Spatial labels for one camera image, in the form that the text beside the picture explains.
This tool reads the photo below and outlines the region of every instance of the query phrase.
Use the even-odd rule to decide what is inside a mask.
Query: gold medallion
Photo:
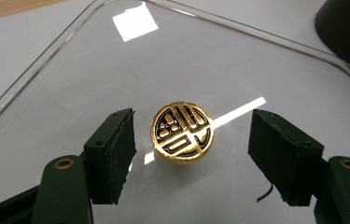
[[[151,124],[155,149],[167,160],[190,163],[212,146],[214,129],[209,115],[198,105],[175,102],[164,106]]]

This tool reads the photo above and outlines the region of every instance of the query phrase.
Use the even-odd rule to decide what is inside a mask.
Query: glass plate
[[[172,2],[95,1],[0,99],[0,202],[132,107],[138,152],[119,205],[94,205],[95,223],[313,223],[315,201],[289,207],[275,190],[256,203],[270,183],[247,154],[251,112],[217,127],[193,164],[152,153],[164,105],[192,102],[215,120],[261,97],[260,109],[322,143],[324,159],[350,157],[344,62]]]

